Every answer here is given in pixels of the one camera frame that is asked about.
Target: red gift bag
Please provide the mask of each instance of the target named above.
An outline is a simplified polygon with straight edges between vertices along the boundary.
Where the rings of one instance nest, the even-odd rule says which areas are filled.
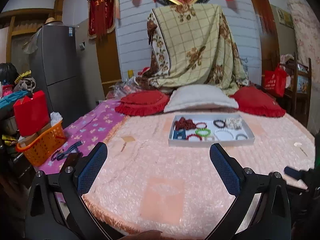
[[[49,114],[45,94],[34,93],[33,98],[25,96],[13,105],[14,115],[20,135],[30,136],[41,130],[49,122]]]
[[[278,64],[275,71],[266,70],[264,72],[263,88],[275,97],[283,97],[286,77],[287,73]]]

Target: gray refrigerator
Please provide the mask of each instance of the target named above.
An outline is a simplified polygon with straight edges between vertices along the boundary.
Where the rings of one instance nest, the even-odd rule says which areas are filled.
[[[59,112],[65,128],[88,112],[76,56],[75,29],[61,22],[43,25],[36,44],[36,51],[29,55],[36,91],[45,93],[49,114]]]

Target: red pillow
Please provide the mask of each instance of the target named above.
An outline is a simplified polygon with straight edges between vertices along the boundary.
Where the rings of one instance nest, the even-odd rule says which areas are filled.
[[[265,115],[268,117],[284,116],[285,110],[270,96],[255,87],[240,88],[233,96],[239,104],[239,111]]]
[[[129,94],[122,98],[115,111],[127,115],[151,115],[162,112],[169,102],[169,96],[158,90],[148,90]]]

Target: white box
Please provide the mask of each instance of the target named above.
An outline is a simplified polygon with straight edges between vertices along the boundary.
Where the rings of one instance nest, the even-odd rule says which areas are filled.
[[[207,129],[211,131],[211,135],[215,134],[215,140],[199,141],[197,137],[190,137],[189,140],[183,139],[173,139],[173,132],[175,129],[175,121],[179,121],[181,117],[184,117],[186,120],[192,119],[194,123],[198,122],[205,122],[207,124]],[[213,124],[214,120],[223,120],[225,121],[227,118],[242,118],[239,114],[183,114],[183,115],[176,115],[173,119],[170,133],[169,133],[169,146],[174,147],[192,147],[192,148],[210,148],[210,146],[214,143],[220,143],[221,146],[245,146],[245,145],[252,145],[254,143],[254,134],[252,133],[251,129],[247,125],[247,123],[242,119],[242,128],[238,130],[223,128],[220,129]],[[196,129],[186,130],[186,136],[190,134],[194,134]],[[238,134],[244,134],[248,138],[236,140],[236,136]]]

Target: orange plastic basket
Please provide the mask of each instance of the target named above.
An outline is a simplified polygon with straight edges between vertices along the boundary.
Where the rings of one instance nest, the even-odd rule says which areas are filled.
[[[33,166],[40,166],[66,142],[67,138],[64,136],[61,124],[62,121],[42,133],[26,147],[20,147],[17,143],[17,152],[23,152]]]

